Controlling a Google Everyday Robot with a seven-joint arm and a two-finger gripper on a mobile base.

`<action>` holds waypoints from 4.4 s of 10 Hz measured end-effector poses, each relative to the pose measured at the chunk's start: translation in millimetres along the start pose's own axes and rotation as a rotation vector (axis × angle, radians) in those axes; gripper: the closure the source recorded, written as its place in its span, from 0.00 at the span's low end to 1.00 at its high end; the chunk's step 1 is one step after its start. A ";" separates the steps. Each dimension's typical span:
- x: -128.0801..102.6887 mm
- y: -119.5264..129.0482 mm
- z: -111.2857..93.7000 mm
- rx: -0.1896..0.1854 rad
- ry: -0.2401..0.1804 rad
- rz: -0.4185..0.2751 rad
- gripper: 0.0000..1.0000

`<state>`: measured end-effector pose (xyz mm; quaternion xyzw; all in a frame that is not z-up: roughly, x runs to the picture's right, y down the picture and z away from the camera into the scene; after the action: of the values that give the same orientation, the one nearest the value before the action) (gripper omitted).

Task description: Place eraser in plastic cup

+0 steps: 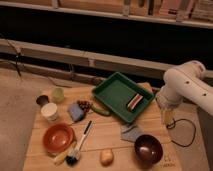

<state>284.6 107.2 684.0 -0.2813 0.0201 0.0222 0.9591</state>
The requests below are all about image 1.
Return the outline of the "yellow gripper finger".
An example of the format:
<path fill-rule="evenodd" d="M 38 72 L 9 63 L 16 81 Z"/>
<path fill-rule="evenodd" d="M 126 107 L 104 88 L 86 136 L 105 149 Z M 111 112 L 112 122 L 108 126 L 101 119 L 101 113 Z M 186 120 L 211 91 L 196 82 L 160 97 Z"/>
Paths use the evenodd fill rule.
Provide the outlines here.
<path fill-rule="evenodd" d="M 174 110 L 168 110 L 167 112 L 167 125 L 172 123 L 174 117 Z"/>
<path fill-rule="evenodd" d="M 167 114 L 166 114 L 166 110 L 162 110 L 162 123 L 163 124 L 167 124 Z"/>

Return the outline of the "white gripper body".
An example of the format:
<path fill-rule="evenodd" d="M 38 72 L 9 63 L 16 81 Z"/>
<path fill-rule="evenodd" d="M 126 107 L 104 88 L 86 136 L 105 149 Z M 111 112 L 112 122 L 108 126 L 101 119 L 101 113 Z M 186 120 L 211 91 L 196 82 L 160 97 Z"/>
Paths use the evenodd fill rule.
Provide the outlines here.
<path fill-rule="evenodd" d="M 160 107 L 160 109 L 163 111 L 174 110 L 175 108 L 177 108 L 180 105 L 179 102 L 169 101 L 164 97 L 158 97 L 157 103 L 158 103 L 158 106 Z"/>

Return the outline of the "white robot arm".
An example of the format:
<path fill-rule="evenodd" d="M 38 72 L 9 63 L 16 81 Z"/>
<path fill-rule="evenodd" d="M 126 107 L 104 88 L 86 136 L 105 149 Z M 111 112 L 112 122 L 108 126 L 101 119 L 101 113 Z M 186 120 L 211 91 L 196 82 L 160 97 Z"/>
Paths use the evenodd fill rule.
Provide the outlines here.
<path fill-rule="evenodd" d="M 165 85 L 156 94 L 156 101 L 165 125 L 172 123 L 174 109 L 184 98 L 213 116 L 213 87 L 203 81 L 205 74 L 205 66 L 196 60 L 174 66 L 164 73 Z"/>

